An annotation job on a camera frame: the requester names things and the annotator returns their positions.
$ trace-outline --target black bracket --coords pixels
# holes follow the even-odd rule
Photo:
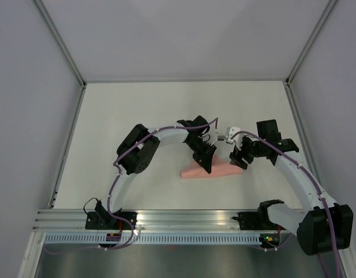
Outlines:
[[[258,127],[259,137],[266,140],[269,144],[275,146],[282,152],[299,152],[292,139],[282,139],[281,133],[278,132],[276,120],[264,120],[256,123]],[[271,149],[260,141],[252,141],[249,137],[245,136],[242,140],[241,148],[234,147],[230,153],[231,164],[237,165],[246,170],[248,164],[254,161],[254,158],[266,157],[273,165],[276,164],[278,152]]]
[[[125,218],[129,220],[133,229],[137,223],[137,213],[133,211],[122,211],[119,210],[113,215]],[[128,223],[125,221],[117,220],[111,217],[106,209],[103,208],[102,202],[98,201],[96,205],[96,210],[91,211],[87,214],[86,223],[85,223],[85,230],[119,230],[120,228],[124,231],[131,230]]]
[[[179,120],[178,123],[185,127],[207,125],[207,121],[202,116],[198,116],[194,120]],[[186,143],[193,151],[193,160],[210,174],[212,157],[216,151],[216,146],[204,142],[201,137],[204,133],[208,132],[209,129],[210,127],[208,126],[201,129],[188,130],[189,134],[184,143]]]
[[[122,155],[148,134],[150,134],[148,129],[142,124],[134,126],[128,136],[126,136],[124,141],[118,147],[117,154],[119,156]],[[143,172],[149,166],[159,145],[160,140],[156,136],[151,136],[144,141],[142,147],[136,147],[128,153],[128,155],[121,159],[119,163],[125,168],[126,174],[139,174]]]
[[[242,211],[237,214],[238,217],[232,219],[239,222],[241,231],[277,231],[278,225],[270,222],[267,208],[272,204],[283,203],[281,200],[261,202],[257,211]]]
[[[335,231],[337,249],[350,246],[351,230],[353,228],[353,211],[347,205],[335,204],[329,208]],[[331,233],[325,209],[319,207],[309,211],[299,224],[297,230],[298,242],[307,255],[332,251]]]

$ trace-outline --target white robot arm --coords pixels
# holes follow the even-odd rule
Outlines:
[[[350,245],[353,212],[348,205],[338,205],[314,179],[308,168],[302,166],[299,148],[291,139],[282,139],[275,120],[258,122],[258,141],[252,141],[243,136],[246,131],[239,132],[238,127],[229,127],[225,135],[219,135],[219,141],[235,143],[230,154],[231,163],[247,169],[254,158],[266,157],[285,176],[297,197],[304,213],[289,208],[281,200],[270,200],[260,203],[258,214],[262,222],[278,224],[289,230],[297,238],[303,251],[308,254],[322,253],[332,250],[331,233],[328,232],[328,219],[325,206],[333,218],[333,228],[336,245],[339,249]],[[120,171],[118,184],[112,196],[99,201],[96,205],[97,218],[101,225],[112,229],[114,225],[109,213],[121,211],[124,197],[135,176],[143,172],[150,164],[156,150],[168,144],[186,143],[193,151],[193,159],[208,173],[211,172],[211,162],[216,150],[215,145],[204,142],[202,135],[208,132],[207,121],[198,116],[195,120],[180,120],[174,128],[147,129],[136,125],[117,150],[119,158],[116,166]]]

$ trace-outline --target white wall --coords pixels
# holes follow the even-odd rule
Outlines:
[[[293,89],[323,185],[354,212],[356,260],[356,0],[340,1]]]
[[[286,78],[328,0],[43,0],[86,81]]]
[[[0,0],[0,277],[50,196],[79,84],[30,0]]]

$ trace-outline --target white floor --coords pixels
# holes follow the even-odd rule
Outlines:
[[[116,173],[116,149],[137,123],[162,127],[197,115],[208,121],[219,117],[222,132],[238,126],[257,133],[257,121],[276,119],[282,137],[292,138],[301,149],[280,81],[89,84],[55,208],[79,209],[91,197],[108,193]],[[229,160],[233,146],[220,142],[217,147],[216,154]],[[286,179],[265,158],[255,159],[241,175],[181,180],[180,171],[191,161],[192,151],[185,144],[159,149],[131,185],[123,208],[255,209],[270,199],[301,208]]]

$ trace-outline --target pink cloth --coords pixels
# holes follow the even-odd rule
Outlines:
[[[211,174],[207,173],[197,162],[192,164],[181,172],[182,178],[216,178],[225,175],[241,174],[242,169],[238,166],[231,165],[229,162],[223,162],[219,157],[212,158]]]

